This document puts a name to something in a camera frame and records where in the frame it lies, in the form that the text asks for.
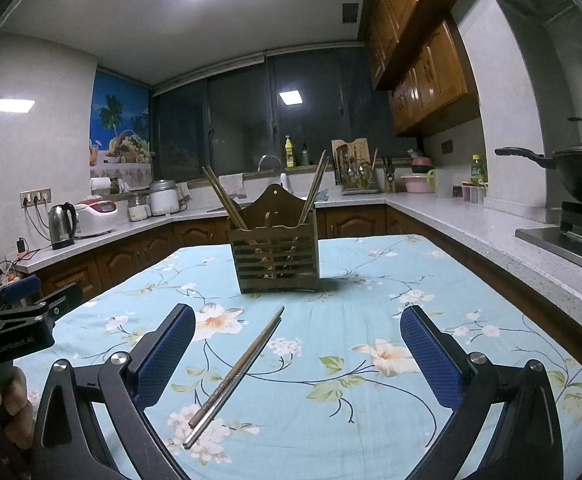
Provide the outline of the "left hand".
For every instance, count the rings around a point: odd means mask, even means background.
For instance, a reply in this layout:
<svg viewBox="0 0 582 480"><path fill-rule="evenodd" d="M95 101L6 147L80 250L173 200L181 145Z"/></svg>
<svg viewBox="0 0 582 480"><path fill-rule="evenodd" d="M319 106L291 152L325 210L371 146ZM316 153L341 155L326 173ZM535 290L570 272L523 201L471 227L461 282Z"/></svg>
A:
<svg viewBox="0 0 582 480"><path fill-rule="evenodd" d="M23 371L12 366L10 382L0 387L0 479L29 479L28 450L34 436L33 405Z"/></svg>

